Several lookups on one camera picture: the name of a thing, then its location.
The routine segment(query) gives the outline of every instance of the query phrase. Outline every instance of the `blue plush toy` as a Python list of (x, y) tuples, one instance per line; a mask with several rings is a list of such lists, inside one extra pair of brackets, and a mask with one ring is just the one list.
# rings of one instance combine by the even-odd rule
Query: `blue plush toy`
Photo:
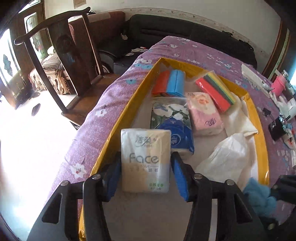
[(276, 208), (276, 199), (269, 196), (269, 187), (259, 184), (252, 177), (243, 190), (243, 194), (248, 198), (255, 213), (260, 217), (270, 217)]

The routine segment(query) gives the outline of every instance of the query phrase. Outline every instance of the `pink water bottle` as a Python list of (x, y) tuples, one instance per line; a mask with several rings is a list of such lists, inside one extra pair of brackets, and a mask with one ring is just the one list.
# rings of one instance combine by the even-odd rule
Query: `pink water bottle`
[(287, 71), (284, 70), (280, 75), (277, 76), (275, 81), (272, 83), (271, 87), (274, 89), (271, 92), (275, 93), (276, 97), (279, 97), (285, 89), (288, 76), (289, 75)]

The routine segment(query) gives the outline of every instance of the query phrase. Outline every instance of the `brown sofa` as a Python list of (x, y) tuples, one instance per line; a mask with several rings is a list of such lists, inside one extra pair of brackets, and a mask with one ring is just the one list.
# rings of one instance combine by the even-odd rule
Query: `brown sofa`
[[(92, 14), (89, 15), (88, 18), (94, 36), (94, 41), (97, 46), (99, 46), (100, 43), (106, 42), (108, 39), (112, 39), (115, 36), (120, 35), (125, 23), (125, 13), (122, 11)], [(69, 28), (81, 57), (88, 67), (87, 71), (90, 79), (92, 80), (97, 76), (96, 62), (83, 19), (79, 18), (69, 22)]]

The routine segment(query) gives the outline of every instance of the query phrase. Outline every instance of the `white floor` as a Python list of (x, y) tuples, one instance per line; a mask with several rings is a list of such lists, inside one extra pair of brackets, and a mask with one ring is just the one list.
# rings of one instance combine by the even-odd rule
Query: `white floor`
[[(74, 96), (61, 96), (67, 105)], [(76, 130), (48, 91), (14, 110), (0, 103), (0, 212), (22, 241), (41, 212)], [(40, 103), (32, 117), (32, 108)]]

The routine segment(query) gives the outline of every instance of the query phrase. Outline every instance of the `purple tablecloth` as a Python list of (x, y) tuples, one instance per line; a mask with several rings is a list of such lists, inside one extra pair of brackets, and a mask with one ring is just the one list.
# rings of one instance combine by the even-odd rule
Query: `purple tablecloth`
[[(95, 108), (88, 114), (84, 124), (78, 129), (53, 184), (52, 193), (62, 180), (74, 183), (84, 181), (89, 177), (115, 122), (148, 71), (160, 57), (172, 58), (207, 70), (214, 70), (218, 75), (246, 89), (257, 107), (264, 131), (269, 159), (270, 186), (275, 183), (279, 175), (295, 173), (291, 167), (290, 149), (282, 141), (274, 142), (271, 139), (268, 131), (271, 119), (262, 114), (264, 107), (269, 109), (274, 117), (279, 115), (279, 110), (271, 99), (242, 76), (242, 62), (200, 43), (168, 36), (141, 54), (134, 64), (103, 93)], [(259, 72), (252, 70), (270, 84)], [(290, 214), (291, 207), (290, 204), (278, 202), (275, 217), (279, 221), (285, 220)]]

